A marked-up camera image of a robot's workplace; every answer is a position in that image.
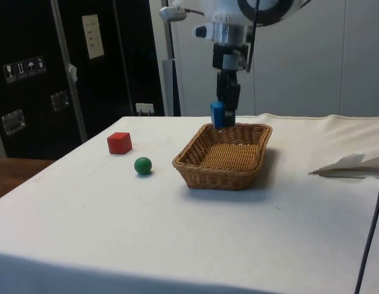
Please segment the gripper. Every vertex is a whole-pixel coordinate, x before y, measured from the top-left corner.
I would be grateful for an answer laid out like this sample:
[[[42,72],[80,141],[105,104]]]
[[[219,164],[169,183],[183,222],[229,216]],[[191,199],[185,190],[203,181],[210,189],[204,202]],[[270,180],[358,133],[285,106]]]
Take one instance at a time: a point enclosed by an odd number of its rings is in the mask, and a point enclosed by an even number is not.
[[[212,66],[220,69],[217,74],[216,96],[221,105],[218,110],[216,127],[235,125],[235,113],[239,103],[241,86],[237,82],[237,72],[246,69],[248,45],[228,45],[215,43]]]

